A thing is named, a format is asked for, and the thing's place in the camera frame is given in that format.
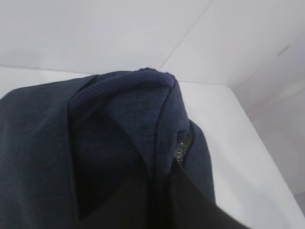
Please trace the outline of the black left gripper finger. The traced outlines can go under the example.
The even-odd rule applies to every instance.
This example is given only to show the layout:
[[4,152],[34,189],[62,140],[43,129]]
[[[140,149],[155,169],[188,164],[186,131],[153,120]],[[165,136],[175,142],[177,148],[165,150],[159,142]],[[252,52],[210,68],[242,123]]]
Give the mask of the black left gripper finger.
[[169,176],[169,215],[172,229],[246,229],[207,199],[175,160]]

